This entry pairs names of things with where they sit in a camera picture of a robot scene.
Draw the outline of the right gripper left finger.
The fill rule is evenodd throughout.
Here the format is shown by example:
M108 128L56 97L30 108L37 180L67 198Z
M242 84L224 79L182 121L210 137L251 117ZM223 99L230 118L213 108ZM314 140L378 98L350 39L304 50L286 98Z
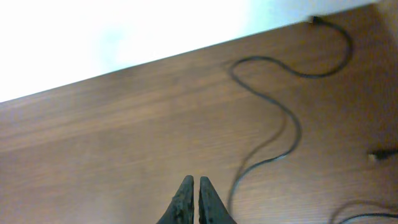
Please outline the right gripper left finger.
M193 224L194 178L187 175L157 224Z

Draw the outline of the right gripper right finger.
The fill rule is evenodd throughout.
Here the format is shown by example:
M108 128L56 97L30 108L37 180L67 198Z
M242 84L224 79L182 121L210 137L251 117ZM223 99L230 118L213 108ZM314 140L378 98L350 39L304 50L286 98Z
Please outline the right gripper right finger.
M210 179L205 176L200 178L198 206L200 224L236 224Z

